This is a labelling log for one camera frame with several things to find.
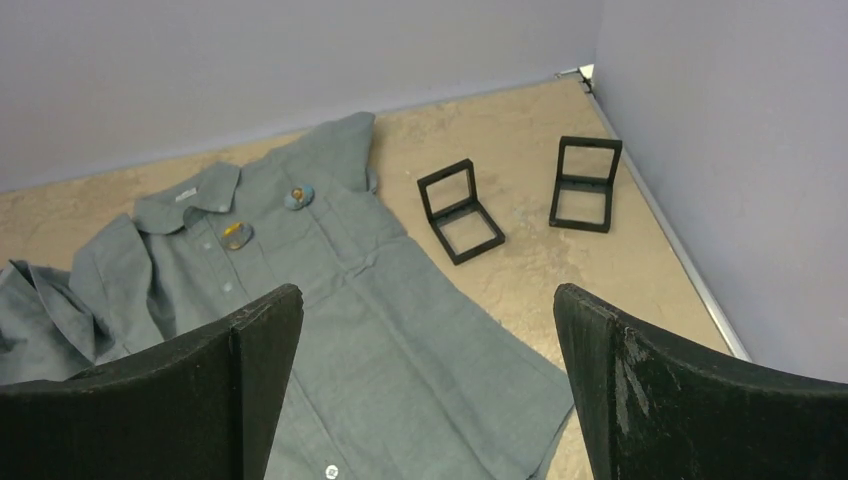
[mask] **gray shirt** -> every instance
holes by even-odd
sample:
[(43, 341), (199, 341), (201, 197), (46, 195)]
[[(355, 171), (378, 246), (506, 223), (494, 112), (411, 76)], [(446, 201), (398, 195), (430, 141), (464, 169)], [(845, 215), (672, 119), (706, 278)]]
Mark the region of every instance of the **gray shirt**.
[[(304, 324), (266, 478), (535, 478), (572, 406), (567, 378), (460, 293), (369, 191), (373, 124), (369, 113), (330, 122), (139, 199), (134, 218), (76, 254), (69, 278), (36, 276), (52, 279), (41, 283), (59, 307), (18, 264), (0, 299), (33, 298), (0, 303), (11, 309), (0, 331), (34, 309), (50, 339), (36, 356), (49, 361), (27, 373), (20, 359), (33, 352), (18, 342), (0, 372), (64, 377), (293, 283)], [(313, 201), (285, 208), (304, 185)], [(231, 250), (222, 235), (236, 222), (252, 236)]]

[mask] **gray wall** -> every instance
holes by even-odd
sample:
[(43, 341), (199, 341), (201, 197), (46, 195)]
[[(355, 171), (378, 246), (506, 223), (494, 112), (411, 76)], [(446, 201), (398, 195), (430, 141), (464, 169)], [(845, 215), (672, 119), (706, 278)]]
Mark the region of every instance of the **gray wall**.
[(848, 381), (848, 3), (606, 0), (599, 101), (753, 359)]
[(601, 0), (3, 0), (0, 191), (594, 60)]

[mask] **white edge strip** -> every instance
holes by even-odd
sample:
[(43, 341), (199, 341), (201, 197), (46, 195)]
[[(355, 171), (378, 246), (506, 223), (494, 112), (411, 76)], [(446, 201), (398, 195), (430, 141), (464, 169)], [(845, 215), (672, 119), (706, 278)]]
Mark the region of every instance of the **white edge strip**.
[[(598, 114), (598, 117), (600, 117), (601, 122), (604, 124), (607, 131), (613, 137), (619, 138), (594, 96), (587, 93), (586, 97), (589, 99), (589, 102), (592, 103), (592, 107), (594, 107), (595, 112)], [(648, 189), (648, 185), (645, 183), (642, 175), (639, 174), (639, 170), (635, 165), (633, 165), (633, 160), (630, 158), (630, 154), (627, 153), (626, 148), (622, 149), (621, 158), (630, 170), (630, 175), (633, 177), (633, 180), (642, 192), (642, 196), (645, 197), (645, 201), (648, 202), (648, 208), (651, 209), (651, 212), (653, 212), (654, 217), (657, 219), (657, 223), (660, 224), (660, 228), (665, 234), (666, 239), (668, 239), (668, 243), (671, 245), (671, 249), (674, 251), (674, 254), (677, 255), (677, 259), (680, 260), (680, 264), (683, 266), (683, 270), (689, 277), (689, 281), (692, 282), (692, 286), (695, 287), (695, 291), (698, 292), (698, 295), (701, 297), (704, 307), (706, 307), (707, 312), (709, 312), (710, 317), (712, 317), (719, 333), (722, 338), (724, 338), (724, 343), (727, 344), (727, 348), (730, 350), (730, 353), (740, 360), (750, 362), (751, 357), (748, 355), (748, 351), (745, 350), (745, 346), (742, 345), (739, 337), (736, 336), (733, 326), (730, 325), (730, 322), (724, 315), (724, 311), (721, 309), (718, 301), (716, 301), (712, 292), (710, 292), (710, 289), (707, 287), (707, 284), (704, 282), (701, 274), (698, 273), (698, 269), (695, 268), (695, 264), (692, 262), (692, 259), (689, 258), (689, 254), (686, 253), (686, 249), (683, 248), (683, 244), (680, 242), (680, 239), (677, 238), (677, 234), (674, 233), (674, 229), (671, 228), (671, 224), (668, 223), (668, 219), (665, 218), (660, 205), (657, 203), (657, 199), (655, 199), (651, 194), (651, 191)]]

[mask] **black metal stand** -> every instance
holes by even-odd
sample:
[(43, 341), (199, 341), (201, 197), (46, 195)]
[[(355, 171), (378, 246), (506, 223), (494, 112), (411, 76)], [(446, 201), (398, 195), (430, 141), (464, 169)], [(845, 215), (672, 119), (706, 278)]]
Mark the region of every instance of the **black metal stand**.
[[(582, 175), (566, 175), (562, 173), (565, 164), (565, 147), (605, 148), (613, 151), (612, 165), (609, 175), (603, 177), (585, 177)], [(606, 138), (562, 137), (559, 140), (559, 159), (557, 160), (557, 176), (554, 184), (554, 198), (551, 203), (551, 215), (548, 224), (552, 227), (571, 228), (589, 232), (607, 233), (612, 222), (612, 186), (615, 172), (618, 170), (618, 160), (621, 157), (621, 140)], [(604, 195), (603, 223), (568, 220), (557, 217), (559, 193), (561, 190), (598, 193)]]
[[(453, 205), (445, 207), (434, 213), (433, 208), (430, 206), (430, 197), (427, 194), (427, 187), (444, 180), (451, 175), (460, 173), (463, 170), (466, 172), (468, 178), (468, 198), (460, 200)], [(444, 247), (454, 265), (467, 262), (468, 260), (471, 260), (472, 258), (487, 252), (506, 241), (506, 235), (504, 235), (500, 227), (498, 227), (495, 221), (492, 220), (489, 212), (483, 208), (483, 205), (481, 205), (480, 201), (477, 199), (477, 182), (474, 179), (474, 164), (470, 159), (466, 158), (461, 162), (457, 162), (419, 179), (418, 190), (421, 192), (421, 201), (424, 202), (424, 213), (427, 215), (427, 222), (430, 223), (433, 233), (436, 234), (436, 238), (439, 239), (439, 243), (442, 244), (442, 247)], [(483, 220), (492, 230), (492, 233), (495, 234), (495, 237), (477, 245), (476, 247), (457, 253), (454, 251), (453, 247), (451, 247), (450, 242), (448, 242), (448, 239), (442, 232), (441, 227), (474, 212), (479, 213), (480, 216), (483, 217)]]

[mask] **wooden surface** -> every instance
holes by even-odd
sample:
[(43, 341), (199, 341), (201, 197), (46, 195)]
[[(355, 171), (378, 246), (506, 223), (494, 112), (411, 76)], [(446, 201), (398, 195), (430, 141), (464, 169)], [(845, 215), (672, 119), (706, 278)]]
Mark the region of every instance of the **wooden surface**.
[[(710, 348), (727, 349), (622, 163), (608, 234), (555, 229), (548, 213), (562, 135), (607, 137), (574, 78), (380, 115), (371, 165), (380, 198), (441, 270), (507, 329), (563, 366), (553, 321), (557, 285), (576, 283), (604, 300)], [(245, 164), (297, 134), (0, 195), (0, 257), (69, 268), (73, 252), (139, 196), (167, 188), (215, 161)], [(507, 241), (453, 266), (424, 218), (416, 180), (471, 158), (480, 201)], [(598, 152), (567, 157), (569, 173), (603, 175)], [(461, 195), (450, 179), (434, 199)], [(600, 214), (591, 197), (563, 205), (578, 218)], [(452, 224), (459, 247), (486, 238), (473, 218)], [(572, 415), (549, 479), (591, 479)]]

